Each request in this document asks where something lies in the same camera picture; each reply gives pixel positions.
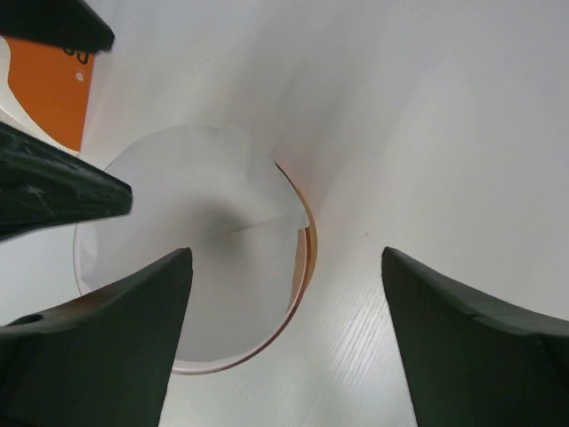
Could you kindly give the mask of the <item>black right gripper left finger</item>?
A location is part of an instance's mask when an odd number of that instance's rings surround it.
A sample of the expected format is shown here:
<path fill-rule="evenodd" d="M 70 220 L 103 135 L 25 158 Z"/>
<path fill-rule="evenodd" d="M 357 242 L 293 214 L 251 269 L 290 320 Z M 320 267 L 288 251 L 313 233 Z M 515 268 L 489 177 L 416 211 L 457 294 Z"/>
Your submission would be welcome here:
<path fill-rule="evenodd" d="M 157 426 L 192 284 L 177 249 L 1 328 L 3 426 Z"/>

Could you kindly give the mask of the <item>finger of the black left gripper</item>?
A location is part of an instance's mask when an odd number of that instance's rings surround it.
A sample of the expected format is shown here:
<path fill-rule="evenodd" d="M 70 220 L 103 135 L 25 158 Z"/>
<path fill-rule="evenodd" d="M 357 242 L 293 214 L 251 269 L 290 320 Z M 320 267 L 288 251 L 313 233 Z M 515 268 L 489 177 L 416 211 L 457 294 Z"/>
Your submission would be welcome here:
<path fill-rule="evenodd" d="M 108 52 L 115 34 L 80 0 L 1 0 L 1 35 L 82 52 Z"/>
<path fill-rule="evenodd" d="M 127 215 L 132 188 L 114 176 L 1 124 L 1 240 Z"/>

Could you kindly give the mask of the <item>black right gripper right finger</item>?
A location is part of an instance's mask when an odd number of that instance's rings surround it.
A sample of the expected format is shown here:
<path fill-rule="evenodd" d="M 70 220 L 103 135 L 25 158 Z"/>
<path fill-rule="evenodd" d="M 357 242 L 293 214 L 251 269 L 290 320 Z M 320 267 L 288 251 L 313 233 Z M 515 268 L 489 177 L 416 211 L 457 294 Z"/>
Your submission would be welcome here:
<path fill-rule="evenodd" d="M 566 426 L 568 323 L 392 247 L 381 276 L 419 426 Z"/>

